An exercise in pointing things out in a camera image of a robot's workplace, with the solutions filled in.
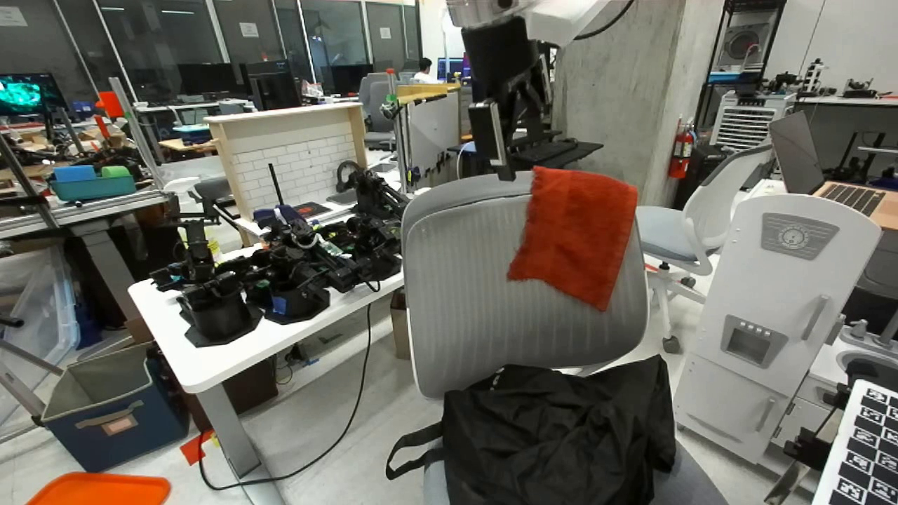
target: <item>black backpack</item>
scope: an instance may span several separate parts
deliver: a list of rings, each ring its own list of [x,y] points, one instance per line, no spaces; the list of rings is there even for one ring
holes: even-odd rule
[[[434,442],[393,469],[400,448]],[[677,461],[664,360],[564,375],[503,368],[451,391],[444,421],[395,441],[388,479],[447,463],[451,505],[650,501],[654,472]]]

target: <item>blue bin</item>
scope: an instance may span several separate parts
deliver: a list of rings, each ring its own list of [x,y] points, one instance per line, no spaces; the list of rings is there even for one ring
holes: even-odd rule
[[[188,434],[188,419],[148,372],[146,346],[69,364],[42,424],[87,472],[121,465]]]

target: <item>white table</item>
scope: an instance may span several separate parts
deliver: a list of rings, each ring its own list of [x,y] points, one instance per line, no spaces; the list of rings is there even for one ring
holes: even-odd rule
[[[179,315],[179,291],[156,291],[152,280],[139,280],[129,290],[136,312],[143,315],[148,332],[162,347],[177,382],[184,393],[195,395],[207,421],[214,424],[228,465],[239,479],[263,479],[270,478],[256,442],[250,441],[245,424],[239,421],[221,382],[313,337],[317,332],[344,320],[347,315],[393,295],[403,285],[403,276],[393,276],[382,284],[379,291],[371,291],[365,284],[354,291],[330,291],[330,306],[310,320],[278,326],[261,320],[256,332],[232,340],[230,346],[195,347],[188,340],[188,322]],[[245,493],[256,505],[281,505],[284,497],[278,485],[245,485]]]

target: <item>wire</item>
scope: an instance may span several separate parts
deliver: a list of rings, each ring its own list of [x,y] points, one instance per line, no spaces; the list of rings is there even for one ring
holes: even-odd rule
[[[365,393],[365,375],[368,375],[368,361],[371,361],[371,302],[368,302],[365,320],[368,320],[368,347],[365,347],[365,357],[362,357],[362,375],[360,375],[360,391],[355,391],[355,405],[354,405],[341,431],[337,434],[337,441],[327,448],[323,448],[317,456],[310,456],[306,465],[294,469],[294,472],[274,473],[274,478],[267,478],[267,479],[239,479],[239,482],[230,482],[230,485],[209,482],[207,473],[205,473],[201,456],[198,456],[198,478],[201,478],[205,487],[221,493],[221,492],[230,492],[230,487],[291,479],[291,478],[303,473],[306,469],[317,465],[323,456],[327,456],[341,442],[341,437],[347,434],[347,430],[354,426],[354,421],[360,416],[360,405],[362,405],[362,393]]]
[[[820,431],[824,430],[824,424],[832,419],[837,406],[830,406],[830,412],[824,416],[824,421],[816,426],[813,437],[820,437]]]
[[[633,3],[636,3],[636,0],[629,0],[629,3],[616,10],[616,17],[612,17],[602,29],[595,29],[595,30],[581,34],[581,36],[576,36],[576,40],[592,40],[592,36],[607,34],[608,29],[615,29],[615,24],[621,23],[621,17],[625,17],[625,10],[629,10]]]
[[[823,0],[823,5],[820,5],[820,10],[816,10],[816,23],[813,23],[813,30],[810,30],[809,47],[806,47],[806,52],[803,52],[803,64],[800,64],[800,69],[806,69],[806,64],[809,64],[809,52],[810,52],[810,45],[813,45],[813,40],[816,40],[816,29],[820,29],[820,20],[823,20],[823,10],[824,10],[824,3],[828,3],[828,0]]]

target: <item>white machine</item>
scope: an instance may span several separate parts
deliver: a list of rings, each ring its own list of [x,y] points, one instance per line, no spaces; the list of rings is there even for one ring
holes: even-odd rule
[[[837,203],[744,203],[681,369],[678,426],[759,463],[877,238]]]

